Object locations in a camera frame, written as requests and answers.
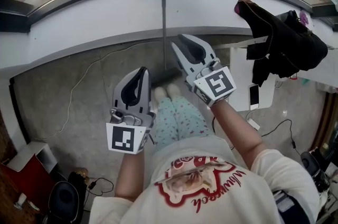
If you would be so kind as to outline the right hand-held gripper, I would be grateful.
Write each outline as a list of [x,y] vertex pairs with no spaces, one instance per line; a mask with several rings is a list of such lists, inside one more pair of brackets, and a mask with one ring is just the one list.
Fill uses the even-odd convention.
[[214,50],[204,40],[179,34],[171,47],[181,69],[187,74],[189,90],[208,107],[227,99],[236,90],[229,68],[223,67],[220,60],[215,59]]

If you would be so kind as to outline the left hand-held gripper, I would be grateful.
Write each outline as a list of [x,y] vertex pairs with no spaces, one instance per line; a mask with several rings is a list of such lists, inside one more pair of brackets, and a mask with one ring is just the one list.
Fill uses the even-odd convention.
[[[138,106],[139,112],[149,112],[151,78],[146,67],[140,67],[115,86],[113,107],[127,110]],[[130,114],[121,109],[111,109],[110,122],[106,124],[108,149],[126,154],[138,154],[147,143],[154,126],[156,114]]]

